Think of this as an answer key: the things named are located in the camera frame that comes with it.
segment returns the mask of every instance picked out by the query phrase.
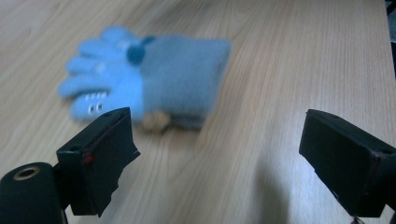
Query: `black device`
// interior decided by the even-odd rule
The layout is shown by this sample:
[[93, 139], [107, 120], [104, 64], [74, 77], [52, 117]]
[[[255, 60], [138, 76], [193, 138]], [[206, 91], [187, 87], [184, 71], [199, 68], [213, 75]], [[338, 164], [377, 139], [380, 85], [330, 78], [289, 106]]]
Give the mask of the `black device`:
[[0, 181], [0, 223], [64, 224], [64, 209], [101, 216], [123, 168], [140, 153], [129, 108], [105, 113], [56, 151], [59, 163], [34, 162]]
[[396, 148], [333, 114], [306, 113], [300, 154], [353, 217], [396, 209]]

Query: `wood grain surface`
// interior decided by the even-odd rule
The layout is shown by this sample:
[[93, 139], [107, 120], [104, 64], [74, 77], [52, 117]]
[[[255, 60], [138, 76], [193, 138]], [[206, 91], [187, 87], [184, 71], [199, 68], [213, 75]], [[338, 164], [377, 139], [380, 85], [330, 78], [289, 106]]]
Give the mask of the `wood grain surface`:
[[[396, 90], [383, 0], [2, 0], [0, 176], [82, 130], [57, 96], [78, 43], [109, 25], [137, 35], [233, 42], [200, 131], [134, 130], [129, 165], [101, 218], [70, 223], [350, 223], [299, 155], [305, 112], [334, 113], [396, 146]], [[382, 217], [365, 223], [389, 223]]]

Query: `wooden table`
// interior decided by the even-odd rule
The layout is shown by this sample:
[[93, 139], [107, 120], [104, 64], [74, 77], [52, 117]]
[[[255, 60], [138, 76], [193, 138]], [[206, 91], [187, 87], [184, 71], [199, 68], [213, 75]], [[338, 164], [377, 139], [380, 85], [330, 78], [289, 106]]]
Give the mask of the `wooden table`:
[[[309, 108], [396, 146], [383, 0], [4, 0], [0, 175], [55, 151], [86, 124], [57, 96], [78, 43], [109, 25], [233, 42], [216, 111], [200, 132], [134, 130], [142, 156], [98, 217], [70, 223], [350, 223], [298, 149]], [[380, 219], [389, 223], [388, 207]]]

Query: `metal ring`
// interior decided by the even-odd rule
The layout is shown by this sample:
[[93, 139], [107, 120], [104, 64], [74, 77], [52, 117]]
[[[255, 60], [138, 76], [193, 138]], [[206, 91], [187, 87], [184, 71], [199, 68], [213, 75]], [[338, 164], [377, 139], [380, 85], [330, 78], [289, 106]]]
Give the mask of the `metal ring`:
[[40, 172], [40, 168], [37, 166], [30, 166], [26, 167], [23, 170], [19, 170], [15, 175], [14, 175], [14, 180], [25, 180], [29, 179], [35, 175], [37, 175]]

